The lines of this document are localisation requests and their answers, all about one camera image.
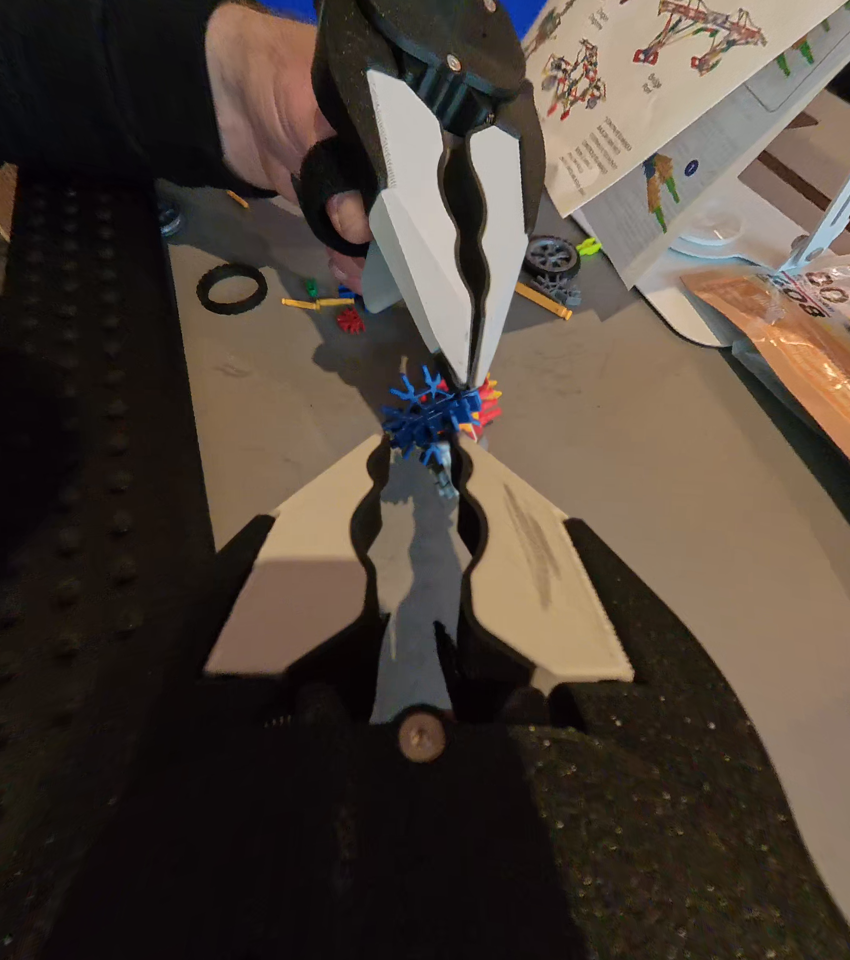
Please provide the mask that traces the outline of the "toy instruction booklet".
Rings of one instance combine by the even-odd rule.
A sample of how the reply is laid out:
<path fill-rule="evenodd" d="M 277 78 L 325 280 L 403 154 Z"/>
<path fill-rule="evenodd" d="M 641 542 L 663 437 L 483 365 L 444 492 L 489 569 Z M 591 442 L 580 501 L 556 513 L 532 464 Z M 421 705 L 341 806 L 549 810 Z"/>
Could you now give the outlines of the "toy instruction booklet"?
<path fill-rule="evenodd" d="M 633 287 L 850 62 L 850 2 L 552 2 L 524 50 L 551 200 Z"/>

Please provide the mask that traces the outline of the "long yellow toy rod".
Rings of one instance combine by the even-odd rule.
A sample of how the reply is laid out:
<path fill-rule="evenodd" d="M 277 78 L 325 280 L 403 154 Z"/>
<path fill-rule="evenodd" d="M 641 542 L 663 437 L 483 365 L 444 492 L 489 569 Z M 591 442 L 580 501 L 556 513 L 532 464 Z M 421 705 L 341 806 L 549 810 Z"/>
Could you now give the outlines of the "long yellow toy rod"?
<path fill-rule="evenodd" d="M 561 318 L 563 321 L 568 321 L 573 316 L 573 311 L 564 306 L 557 299 L 547 295 L 540 290 L 527 285 L 523 282 L 517 282 L 515 284 L 515 294 L 529 301 L 530 303 L 536 304 L 541 308 L 547 310 L 552 315 Z"/>

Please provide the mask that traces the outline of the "grey toy wheel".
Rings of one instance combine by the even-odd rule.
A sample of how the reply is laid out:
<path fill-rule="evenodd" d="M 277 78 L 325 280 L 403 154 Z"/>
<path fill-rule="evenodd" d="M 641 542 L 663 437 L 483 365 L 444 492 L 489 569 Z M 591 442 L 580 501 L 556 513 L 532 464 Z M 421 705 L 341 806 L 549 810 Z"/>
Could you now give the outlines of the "grey toy wheel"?
<path fill-rule="evenodd" d="M 532 236 L 524 259 L 525 272 L 535 280 L 557 283 L 573 281 L 581 269 L 577 246 L 559 236 Z"/>

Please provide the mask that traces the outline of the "grey snowflake toy connector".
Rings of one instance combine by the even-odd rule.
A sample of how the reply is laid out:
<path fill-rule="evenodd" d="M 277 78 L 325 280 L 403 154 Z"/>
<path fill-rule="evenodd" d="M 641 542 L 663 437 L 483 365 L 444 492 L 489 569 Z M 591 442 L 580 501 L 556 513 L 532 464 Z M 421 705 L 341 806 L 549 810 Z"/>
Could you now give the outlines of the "grey snowflake toy connector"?
<path fill-rule="evenodd" d="M 531 286 L 567 309 L 581 305 L 580 289 L 568 280 L 542 276 L 534 278 Z"/>

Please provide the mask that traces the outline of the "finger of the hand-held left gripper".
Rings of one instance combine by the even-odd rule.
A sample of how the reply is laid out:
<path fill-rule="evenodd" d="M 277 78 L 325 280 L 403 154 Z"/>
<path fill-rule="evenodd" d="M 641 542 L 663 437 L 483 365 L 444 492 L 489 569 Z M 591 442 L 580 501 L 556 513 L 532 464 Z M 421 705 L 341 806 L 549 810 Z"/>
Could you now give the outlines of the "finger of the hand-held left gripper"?
<path fill-rule="evenodd" d="M 478 245 L 484 268 L 469 374 L 486 376 L 503 335 L 527 248 L 519 140 L 499 126 L 470 135 L 468 157 L 479 187 Z"/>
<path fill-rule="evenodd" d="M 385 185 L 369 213 L 383 261 L 426 346 L 455 383 L 476 383 L 482 334 L 482 192 L 471 149 L 403 80 L 366 74 Z"/>

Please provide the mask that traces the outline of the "person's left hand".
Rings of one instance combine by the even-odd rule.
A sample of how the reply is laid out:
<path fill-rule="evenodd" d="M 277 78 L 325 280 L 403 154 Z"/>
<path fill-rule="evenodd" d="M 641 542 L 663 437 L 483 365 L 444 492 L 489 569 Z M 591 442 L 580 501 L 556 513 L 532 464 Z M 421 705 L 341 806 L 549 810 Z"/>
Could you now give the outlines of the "person's left hand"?
<path fill-rule="evenodd" d="M 316 102 L 317 29 L 260 6 L 226 2 L 205 34 L 207 71 L 226 164 L 288 203 L 306 154 L 335 133 Z"/>

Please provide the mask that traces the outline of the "blue plastic bin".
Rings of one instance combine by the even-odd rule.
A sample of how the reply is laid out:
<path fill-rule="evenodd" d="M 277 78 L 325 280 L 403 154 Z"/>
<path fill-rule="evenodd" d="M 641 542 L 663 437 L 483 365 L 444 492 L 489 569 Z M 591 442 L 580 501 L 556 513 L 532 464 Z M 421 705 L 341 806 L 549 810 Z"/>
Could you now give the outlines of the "blue plastic bin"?
<path fill-rule="evenodd" d="M 317 21 L 313 1 L 253 1 L 253 3 L 280 18 L 311 25 L 315 25 Z M 496 3 L 507 11 L 521 39 L 533 26 L 539 14 L 546 7 L 554 4 L 551 1 L 497 1 Z"/>

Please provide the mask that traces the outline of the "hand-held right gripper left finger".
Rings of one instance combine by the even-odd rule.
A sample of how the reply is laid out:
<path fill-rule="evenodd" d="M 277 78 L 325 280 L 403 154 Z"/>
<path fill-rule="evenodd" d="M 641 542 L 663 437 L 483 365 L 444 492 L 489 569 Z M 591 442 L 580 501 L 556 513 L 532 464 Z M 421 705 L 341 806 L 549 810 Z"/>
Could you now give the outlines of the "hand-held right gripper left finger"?
<path fill-rule="evenodd" d="M 291 699 L 325 686 L 351 718 L 370 720 L 387 617 L 369 551 L 390 456 L 371 436 L 263 519 L 205 677 L 270 682 Z"/>

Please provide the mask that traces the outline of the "printed toy set bag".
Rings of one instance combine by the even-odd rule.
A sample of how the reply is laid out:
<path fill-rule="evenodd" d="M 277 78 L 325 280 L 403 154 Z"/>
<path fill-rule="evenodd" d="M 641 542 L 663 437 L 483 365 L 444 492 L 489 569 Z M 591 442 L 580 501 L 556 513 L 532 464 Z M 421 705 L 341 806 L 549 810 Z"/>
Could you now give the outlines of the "printed toy set bag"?
<path fill-rule="evenodd" d="M 807 268 L 721 267 L 687 273 L 850 461 L 850 255 Z"/>

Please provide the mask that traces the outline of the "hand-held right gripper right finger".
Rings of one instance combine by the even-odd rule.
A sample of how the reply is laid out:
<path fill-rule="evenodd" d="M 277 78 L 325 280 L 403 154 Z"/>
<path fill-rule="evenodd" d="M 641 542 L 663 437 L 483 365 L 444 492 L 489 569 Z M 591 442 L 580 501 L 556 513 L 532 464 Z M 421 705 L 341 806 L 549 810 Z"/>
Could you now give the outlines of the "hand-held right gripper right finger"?
<path fill-rule="evenodd" d="M 476 441 L 455 449 L 468 559 L 455 630 L 466 723 L 580 724 L 573 687 L 635 670 L 575 548 L 570 518 Z"/>

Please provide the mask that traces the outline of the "black toy tire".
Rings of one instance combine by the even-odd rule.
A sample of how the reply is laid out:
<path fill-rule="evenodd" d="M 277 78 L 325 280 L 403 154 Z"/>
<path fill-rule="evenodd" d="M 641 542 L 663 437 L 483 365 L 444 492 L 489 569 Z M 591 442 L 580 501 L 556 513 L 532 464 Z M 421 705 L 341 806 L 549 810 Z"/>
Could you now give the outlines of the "black toy tire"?
<path fill-rule="evenodd" d="M 249 295 L 235 301 L 220 301 L 212 297 L 215 286 L 233 279 L 253 282 L 254 289 Z M 260 306 L 268 294 L 267 281 L 262 272 L 252 266 L 236 263 L 221 263 L 203 274 L 195 287 L 200 304 L 208 311 L 219 316 L 239 316 Z"/>

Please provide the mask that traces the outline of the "black perforated board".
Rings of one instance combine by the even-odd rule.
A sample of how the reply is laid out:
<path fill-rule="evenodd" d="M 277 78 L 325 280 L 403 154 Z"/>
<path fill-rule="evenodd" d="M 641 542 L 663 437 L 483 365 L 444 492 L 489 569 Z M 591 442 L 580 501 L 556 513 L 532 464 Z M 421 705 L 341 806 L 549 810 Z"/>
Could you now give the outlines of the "black perforated board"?
<path fill-rule="evenodd" d="M 119 788 L 214 551 L 151 187 L 20 174 L 0 301 L 0 889 Z"/>

